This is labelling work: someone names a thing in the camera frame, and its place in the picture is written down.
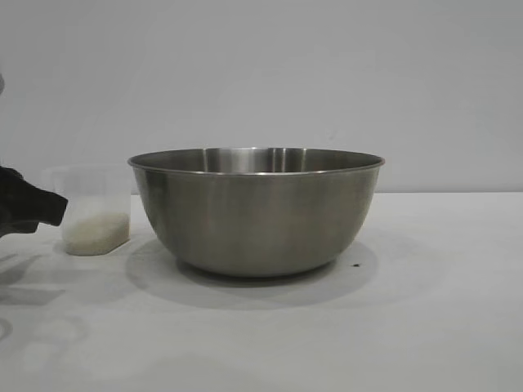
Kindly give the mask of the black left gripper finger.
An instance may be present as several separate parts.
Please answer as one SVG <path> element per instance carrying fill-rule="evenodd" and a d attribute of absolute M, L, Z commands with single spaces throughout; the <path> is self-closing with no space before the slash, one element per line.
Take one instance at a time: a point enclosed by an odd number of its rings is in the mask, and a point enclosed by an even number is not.
<path fill-rule="evenodd" d="M 43 223 L 59 226 L 68 200 L 39 189 L 15 169 L 1 167 L 1 235 L 33 234 Z"/>

